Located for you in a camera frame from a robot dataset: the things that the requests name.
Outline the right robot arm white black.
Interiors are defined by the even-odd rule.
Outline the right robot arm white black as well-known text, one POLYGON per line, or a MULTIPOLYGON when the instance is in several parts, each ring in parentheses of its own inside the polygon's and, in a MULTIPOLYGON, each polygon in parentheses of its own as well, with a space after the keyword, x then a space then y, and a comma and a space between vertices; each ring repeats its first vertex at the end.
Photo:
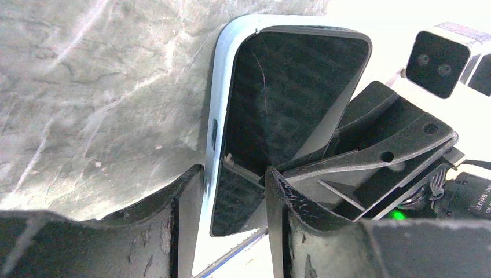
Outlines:
POLYGON ((278 171, 299 192, 350 220, 490 218, 490 181, 469 173, 458 134, 386 85, 347 106, 330 143, 278 171))

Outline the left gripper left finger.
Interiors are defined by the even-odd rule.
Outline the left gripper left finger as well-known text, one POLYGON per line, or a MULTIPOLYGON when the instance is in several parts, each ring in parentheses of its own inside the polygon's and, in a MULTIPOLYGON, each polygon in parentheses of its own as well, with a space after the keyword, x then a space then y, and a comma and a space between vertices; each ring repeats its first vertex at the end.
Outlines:
POLYGON ((1 212, 2 277, 191 277, 204 168, 100 220, 1 212))

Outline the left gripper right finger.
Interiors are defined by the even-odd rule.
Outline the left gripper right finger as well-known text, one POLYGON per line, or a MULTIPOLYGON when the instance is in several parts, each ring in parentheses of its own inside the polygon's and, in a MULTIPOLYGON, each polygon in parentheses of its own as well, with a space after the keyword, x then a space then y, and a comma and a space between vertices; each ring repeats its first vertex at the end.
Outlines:
POLYGON ((265 175, 275 277, 489 277, 487 220, 349 221, 265 175))

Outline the light blue phone case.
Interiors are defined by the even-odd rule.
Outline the light blue phone case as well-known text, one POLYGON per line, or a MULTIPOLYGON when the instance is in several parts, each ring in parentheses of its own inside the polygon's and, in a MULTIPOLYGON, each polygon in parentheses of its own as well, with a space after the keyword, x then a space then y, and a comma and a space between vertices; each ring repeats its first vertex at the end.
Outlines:
MULTIPOLYGON (((257 34, 265 28, 284 25, 344 28, 334 26, 330 20, 320 16, 250 14, 232 20, 220 33, 215 47, 212 70, 204 164, 204 196, 197 234, 195 265, 192 269, 194 277, 198 277, 200 274, 207 274, 213 263, 217 262, 226 253, 238 250, 242 242, 250 242, 253 239, 254 232, 265 225, 264 216, 262 226, 255 229, 222 237, 216 237, 210 233, 215 198, 215 186, 212 183, 212 164, 218 154, 211 147, 212 126, 214 118, 223 119, 223 115, 216 113, 214 108, 220 104, 219 95, 225 92, 225 79, 230 76, 233 56, 238 50, 239 43, 248 36, 257 34)), ((259 212, 265 215, 265 199, 259 208, 259 212)))

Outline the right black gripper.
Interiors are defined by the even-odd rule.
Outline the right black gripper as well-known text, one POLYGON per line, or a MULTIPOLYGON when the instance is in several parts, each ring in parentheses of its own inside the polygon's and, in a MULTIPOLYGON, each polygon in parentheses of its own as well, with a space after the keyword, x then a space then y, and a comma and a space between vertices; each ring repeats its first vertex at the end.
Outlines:
POLYGON ((350 101, 329 144, 276 169, 352 221, 435 218, 446 174, 465 158, 458 140, 446 123, 373 81, 350 101))

